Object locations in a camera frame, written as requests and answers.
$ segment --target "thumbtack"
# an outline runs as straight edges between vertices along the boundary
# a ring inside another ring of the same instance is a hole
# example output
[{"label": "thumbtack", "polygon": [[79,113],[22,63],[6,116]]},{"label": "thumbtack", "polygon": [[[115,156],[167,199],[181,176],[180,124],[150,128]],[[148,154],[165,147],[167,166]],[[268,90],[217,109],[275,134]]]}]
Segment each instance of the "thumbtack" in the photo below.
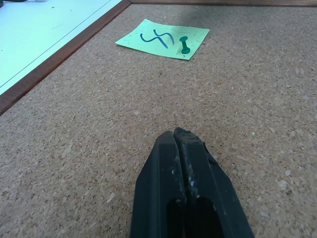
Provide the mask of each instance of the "thumbtack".
[{"label": "thumbtack", "polygon": [[190,52],[190,48],[187,47],[186,45],[186,41],[187,41],[188,37],[187,36],[183,36],[179,39],[179,41],[182,43],[183,45],[183,49],[182,49],[182,54],[188,54]]}]

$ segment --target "black plastic object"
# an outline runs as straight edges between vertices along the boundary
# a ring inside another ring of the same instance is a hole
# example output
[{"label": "black plastic object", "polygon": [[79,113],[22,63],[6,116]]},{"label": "black plastic object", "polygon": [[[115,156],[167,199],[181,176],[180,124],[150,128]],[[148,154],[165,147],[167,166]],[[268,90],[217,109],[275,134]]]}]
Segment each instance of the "black plastic object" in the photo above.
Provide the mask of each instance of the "black plastic object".
[{"label": "black plastic object", "polygon": [[130,238],[254,238],[229,177],[190,131],[160,135],[135,187]]}]

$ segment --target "wooden frame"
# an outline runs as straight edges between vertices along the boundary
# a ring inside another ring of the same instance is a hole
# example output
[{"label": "wooden frame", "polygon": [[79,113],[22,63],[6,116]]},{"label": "wooden frame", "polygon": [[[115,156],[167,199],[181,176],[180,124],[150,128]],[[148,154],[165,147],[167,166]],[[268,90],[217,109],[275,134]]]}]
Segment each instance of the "wooden frame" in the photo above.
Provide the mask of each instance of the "wooden frame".
[{"label": "wooden frame", "polygon": [[78,34],[65,46],[20,79],[0,95],[0,115],[8,110],[32,88],[60,66],[94,35],[122,13],[130,4],[192,4],[192,5],[241,5],[241,6],[301,6],[317,7],[317,0],[122,0],[114,8]]}]

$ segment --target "green push pin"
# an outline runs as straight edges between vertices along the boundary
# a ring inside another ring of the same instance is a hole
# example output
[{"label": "green push pin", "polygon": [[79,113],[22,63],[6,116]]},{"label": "green push pin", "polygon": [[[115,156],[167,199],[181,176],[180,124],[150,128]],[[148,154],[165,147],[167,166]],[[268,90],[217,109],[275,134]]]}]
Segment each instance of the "green push pin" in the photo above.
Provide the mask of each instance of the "green push pin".
[{"label": "green push pin", "polygon": [[182,54],[188,54],[190,52],[190,48],[187,47],[186,45],[186,41],[187,41],[188,37],[187,36],[183,36],[179,39],[179,41],[182,43],[183,45],[183,49],[182,49]]}]

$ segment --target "blue drawing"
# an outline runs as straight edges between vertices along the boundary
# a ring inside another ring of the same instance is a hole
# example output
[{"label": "blue drawing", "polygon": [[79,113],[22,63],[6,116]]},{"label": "blue drawing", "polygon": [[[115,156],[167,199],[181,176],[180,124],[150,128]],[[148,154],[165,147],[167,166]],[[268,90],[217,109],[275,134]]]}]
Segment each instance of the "blue drawing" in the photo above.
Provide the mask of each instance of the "blue drawing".
[{"label": "blue drawing", "polygon": [[144,42],[151,42],[151,41],[153,41],[153,40],[155,40],[155,39],[158,39],[158,40],[162,43],[162,45],[164,45],[164,47],[168,49],[167,45],[165,44],[165,42],[164,42],[164,41],[161,39],[161,37],[160,37],[160,36],[163,36],[163,35],[168,35],[168,36],[170,37],[170,39],[172,40],[172,43],[173,43],[173,45],[174,45],[174,39],[173,39],[173,37],[172,37],[171,34],[169,34],[169,33],[164,33],[164,34],[158,35],[157,32],[156,32],[156,30],[153,30],[153,31],[154,31],[154,34],[155,34],[157,37],[154,37],[154,38],[152,38],[152,39],[150,39],[150,40],[147,41],[147,40],[145,40],[145,39],[143,38],[143,34],[141,33],[141,34],[140,34],[140,37],[141,37],[142,41],[144,41]]}]

